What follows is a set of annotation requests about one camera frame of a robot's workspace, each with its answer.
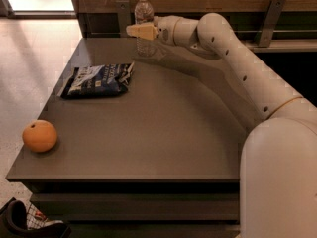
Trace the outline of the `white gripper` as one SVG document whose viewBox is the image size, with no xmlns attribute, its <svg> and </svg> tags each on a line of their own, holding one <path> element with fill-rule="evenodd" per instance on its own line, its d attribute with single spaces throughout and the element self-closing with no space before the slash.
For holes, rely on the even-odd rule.
<svg viewBox="0 0 317 238">
<path fill-rule="evenodd" d="M 155 16 L 154 24 L 147 22 L 126 27 L 126 32 L 131 37 L 152 41 L 158 37 L 166 45 L 175 45 L 174 29 L 180 20 L 178 16 Z"/>
</svg>

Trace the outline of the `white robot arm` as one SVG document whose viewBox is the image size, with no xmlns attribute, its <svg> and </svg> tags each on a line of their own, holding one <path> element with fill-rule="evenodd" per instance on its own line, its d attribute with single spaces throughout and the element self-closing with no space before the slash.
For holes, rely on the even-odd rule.
<svg viewBox="0 0 317 238">
<path fill-rule="evenodd" d="M 259 111 L 262 122 L 241 155 L 240 237 L 317 238 L 316 107 L 248 49 L 217 13 L 199 20 L 156 17 L 126 32 L 219 56 Z"/>
</svg>

